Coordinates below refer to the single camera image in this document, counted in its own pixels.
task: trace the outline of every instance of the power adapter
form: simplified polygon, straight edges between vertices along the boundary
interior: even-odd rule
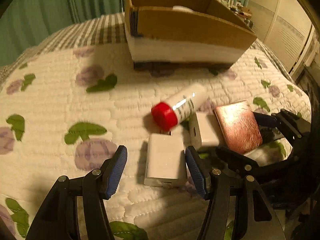
[[[189,119],[191,144],[197,151],[224,145],[225,141],[215,114],[195,112]]]
[[[187,182],[187,167],[181,136],[153,133],[149,137],[144,184],[178,187]]]

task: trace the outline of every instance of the white wardrobe door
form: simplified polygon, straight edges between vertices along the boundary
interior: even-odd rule
[[[280,0],[276,21],[264,43],[287,71],[297,61],[311,29],[311,21],[297,0]]]
[[[249,0],[252,12],[253,31],[258,39],[264,41],[276,11],[278,0]]]

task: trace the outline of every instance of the red cap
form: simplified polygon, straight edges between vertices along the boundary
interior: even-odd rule
[[[172,108],[165,102],[160,102],[151,109],[151,114],[157,125],[164,131],[169,131],[178,124],[178,119]]]

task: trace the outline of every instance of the quilted bedspread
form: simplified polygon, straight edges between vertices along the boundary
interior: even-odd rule
[[[285,108],[311,119],[308,96],[257,49],[248,49],[224,72],[135,72],[122,14],[53,34],[2,75],[0,216],[17,239],[26,237],[59,176],[84,176],[110,158],[118,145],[127,147],[128,161],[117,192],[105,201],[115,236],[196,239],[207,203],[194,194],[192,185],[143,185],[148,137],[161,132],[150,117],[151,107],[193,82],[208,93],[200,111],[246,99],[253,111],[271,114]],[[179,125],[172,136],[177,134],[187,146],[188,131]],[[290,144],[280,139],[248,156],[266,165],[287,158],[290,151]],[[78,213],[85,239],[81,204]]]

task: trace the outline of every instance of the metal screw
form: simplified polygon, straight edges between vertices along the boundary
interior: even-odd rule
[[[64,182],[66,179],[67,179],[67,176],[62,175],[58,178],[58,181]]]
[[[213,169],[213,170],[212,170],[212,173],[213,173],[214,175],[220,175],[220,174],[221,174],[221,171],[220,171],[219,169]]]
[[[246,171],[251,171],[252,170],[252,167],[251,167],[251,165],[246,165],[246,166],[244,166],[244,169],[246,170]]]
[[[247,181],[253,182],[254,181],[254,177],[252,177],[251,175],[246,176]]]
[[[100,169],[94,169],[94,170],[92,171],[92,174],[95,175],[95,176],[99,175],[100,173],[101,173],[101,170],[100,170]]]

